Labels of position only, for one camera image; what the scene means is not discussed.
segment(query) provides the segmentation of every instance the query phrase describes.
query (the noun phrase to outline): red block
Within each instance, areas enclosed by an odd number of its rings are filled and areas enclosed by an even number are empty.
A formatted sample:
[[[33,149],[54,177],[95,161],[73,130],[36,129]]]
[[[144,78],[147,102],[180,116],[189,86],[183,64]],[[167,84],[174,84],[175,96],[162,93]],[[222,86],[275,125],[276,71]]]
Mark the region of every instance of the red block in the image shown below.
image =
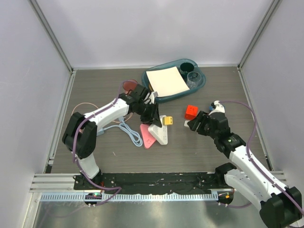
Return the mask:
[[[185,119],[193,120],[196,117],[196,115],[198,114],[198,110],[199,110],[198,107],[188,105],[187,110],[186,110],[186,114],[185,114]]]

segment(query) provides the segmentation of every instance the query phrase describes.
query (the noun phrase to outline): robotic arm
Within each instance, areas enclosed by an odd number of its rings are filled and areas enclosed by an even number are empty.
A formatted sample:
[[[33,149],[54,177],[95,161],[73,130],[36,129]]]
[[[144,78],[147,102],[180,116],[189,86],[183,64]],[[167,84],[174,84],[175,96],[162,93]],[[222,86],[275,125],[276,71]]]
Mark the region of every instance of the robotic arm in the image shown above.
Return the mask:
[[[225,108],[219,101],[211,104],[212,112],[200,111],[187,124],[192,131],[210,136],[217,149],[240,167],[231,163],[216,168],[218,181],[237,189],[258,210],[268,228],[283,228],[302,218],[299,209],[286,193],[302,207],[302,196],[296,187],[288,188],[274,177],[246,148],[246,143],[230,131]]]
[[[150,92],[147,88],[138,84],[136,88],[128,94],[120,94],[116,103],[113,104],[111,108],[108,108],[101,113],[99,113],[100,110],[110,106],[116,99],[110,104],[107,104],[93,112],[86,113],[84,115],[74,113],[71,116],[62,138],[62,142],[70,151],[73,149],[75,133],[80,123],[87,117],[91,115],[94,116],[83,125],[81,132],[78,133],[76,156],[78,157],[81,169],[95,184],[99,185],[102,178],[102,173],[97,166],[93,155],[93,151],[96,146],[97,132],[118,117],[125,116],[133,112],[140,115],[141,122],[145,124],[155,124],[158,127],[162,127],[158,112],[158,104],[154,103],[155,96],[155,93]]]

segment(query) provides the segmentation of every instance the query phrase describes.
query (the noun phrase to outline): yellow block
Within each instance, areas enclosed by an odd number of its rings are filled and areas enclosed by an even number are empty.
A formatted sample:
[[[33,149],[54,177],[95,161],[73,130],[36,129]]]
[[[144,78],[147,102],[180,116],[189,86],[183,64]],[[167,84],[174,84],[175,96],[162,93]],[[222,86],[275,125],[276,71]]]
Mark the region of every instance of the yellow block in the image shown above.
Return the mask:
[[[166,116],[162,119],[163,125],[172,125],[173,124],[173,117],[172,116]]]

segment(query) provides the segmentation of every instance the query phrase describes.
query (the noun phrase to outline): teal tray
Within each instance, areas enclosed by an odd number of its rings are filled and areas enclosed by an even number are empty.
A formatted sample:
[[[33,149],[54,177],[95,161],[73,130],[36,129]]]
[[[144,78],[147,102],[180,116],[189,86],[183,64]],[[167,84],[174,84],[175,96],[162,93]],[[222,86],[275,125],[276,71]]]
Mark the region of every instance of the teal tray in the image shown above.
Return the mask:
[[[198,65],[196,64],[196,62],[192,61],[191,59],[187,59],[187,58],[183,58],[183,59],[179,59],[179,60],[175,60],[169,63],[165,63],[165,64],[161,64],[158,66],[154,66],[146,71],[153,71],[153,70],[163,70],[163,69],[167,69],[167,68],[171,68],[171,67],[177,67],[178,70],[180,70],[180,65],[182,63],[192,63],[194,65],[194,71],[200,73],[201,77],[202,77],[202,81],[199,84],[198,87],[172,95],[172,96],[164,96],[164,97],[157,97],[155,98],[155,101],[157,103],[164,103],[164,102],[168,102],[168,101],[172,101],[174,99],[183,97],[183,96],[187,96],[189,94],[193,94],[194,92],[198,91],[200,88],[202,88],[205,83],[206,83],[206,77],[203,74],[203,72],[200,70],[200,68],[198,67]],[[142,85],[146,88],[149,88],[149,79],[147,76],[146,71],[143,72],[142,74]]]

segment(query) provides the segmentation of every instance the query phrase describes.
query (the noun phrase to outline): blue cable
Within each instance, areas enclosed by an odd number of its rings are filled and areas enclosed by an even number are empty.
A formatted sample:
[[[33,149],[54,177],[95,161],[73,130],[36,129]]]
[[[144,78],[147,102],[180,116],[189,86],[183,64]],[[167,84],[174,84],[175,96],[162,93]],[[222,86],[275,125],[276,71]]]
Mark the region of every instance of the blue cable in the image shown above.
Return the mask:
[[[132,140],[132,142],[134,143],[135,146],[137,146],[137,147],[142,146],[143,145],[142,144],[143,140],[142,140],[141,136],[139,135],[139,133],[136,132],[136,131],[133,131],[129,127],[129,125],[127,125],[125,123],[123,116],[119,117],[118,120],[121,122],[119,125],[112,125],[112,126],[104,128],[104,129],[101,129],[97,133],[97,136],[103,134],[105,132],[105,130],[108,130],[108,129],[112,128],[112,127],[119,127],[121,130],[123,130],[124,132],[126,132],[130,136],[130,138],[131,138],[131,140]]]

